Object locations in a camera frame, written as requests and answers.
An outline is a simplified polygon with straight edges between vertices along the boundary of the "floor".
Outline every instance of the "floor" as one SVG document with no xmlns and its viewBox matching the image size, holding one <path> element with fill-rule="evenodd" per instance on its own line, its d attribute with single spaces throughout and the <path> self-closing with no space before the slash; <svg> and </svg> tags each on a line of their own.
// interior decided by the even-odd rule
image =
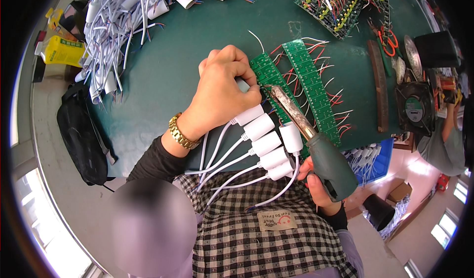
<svg viewBox="0 0 474 278">
<path fill-rule="evenodd" d="M 347 198 L 345 207 L 347 217 L 352 218 L 360 214 L 357 208 L 371 194 L 377 194 L 385 199 L 387 195 L 402 182 L 409 183 L 413 188 L 407 214 L 413 212 L 422 200 L 430 193 L 441 172 L 428 164 L 417 152 L 396 150 L 392 152 L 392 159 L 385 177 L 358 187 Z"/>
</svg>

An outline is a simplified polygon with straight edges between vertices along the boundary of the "black sleeve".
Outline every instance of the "black sleeve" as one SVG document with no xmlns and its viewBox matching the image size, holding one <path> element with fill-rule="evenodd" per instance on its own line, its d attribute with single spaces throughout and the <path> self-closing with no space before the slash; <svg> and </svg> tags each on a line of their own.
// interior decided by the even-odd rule
<svg viewBox="0 0 474 278">
<path fill-rule="evenodd" d="M 148 150 L 138 160 L 127 182 L 136 179 L 157 178 L 172 182 L 184 173 L 186 158 L 178 158 L 166 151 L 161 144 L 161 136 L 153 140 Z"/>
<path fill-rule="evenodd" d="M 341 201 L 341 209 L 333 216 L 324 215 L 321 209 L 318 209 L 317 215 L 327 221 L 335 231 L 347 230 L 347 216 L 346 210 L 344 210 L 344 202 Z"/>
</svg>

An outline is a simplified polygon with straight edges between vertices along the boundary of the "fan label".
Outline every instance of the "fan label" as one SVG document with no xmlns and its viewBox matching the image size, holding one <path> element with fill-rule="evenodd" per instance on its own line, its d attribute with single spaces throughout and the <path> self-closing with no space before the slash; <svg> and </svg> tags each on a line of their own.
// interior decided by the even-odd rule
<svg viewBox="0 0 474 278">
<path fill-rule="evenodd" d="M 405 102 L 405 112 L 408 118 L 413 122 L 421 121 L 423 117 L 423 107 L 420 102 L 414 98 L 409 97 Z"/>
<path fill-rule="evenodd" d="M 262 211 L 257 213 L 260 231 L 296 229 L 295 218 L 288 210 Z"/>
</svg>

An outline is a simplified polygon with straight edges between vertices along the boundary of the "black bag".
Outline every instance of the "black bag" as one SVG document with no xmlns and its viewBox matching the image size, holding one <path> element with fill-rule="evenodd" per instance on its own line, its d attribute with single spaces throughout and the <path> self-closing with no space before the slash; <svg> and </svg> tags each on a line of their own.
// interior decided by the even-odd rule
<svg viewBox="0 0 474 278">
<path fill-rule="evenodd" d="M 74 165 L 89 186 L 103 186 L 107 178 L 107 159 L 115 163 L 109 149 L 97 131 L 87 109 L 89 88 L 83 84 L 70 85 L 62 96 L 56 119 L 62 140 Z"/>
</svg>

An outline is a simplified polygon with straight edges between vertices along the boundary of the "fabric label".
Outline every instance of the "fabric label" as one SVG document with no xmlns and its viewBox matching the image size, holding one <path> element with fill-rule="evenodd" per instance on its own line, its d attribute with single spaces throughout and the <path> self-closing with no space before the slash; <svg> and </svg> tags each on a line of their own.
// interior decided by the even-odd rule
<svg viewBox="0 0 474 278">
<path fill-rule="evenodd" d="M 257 213 L 260 231 L 296 229 L 295 218 L 288 210 L 262 211 Z"/>
</svg>

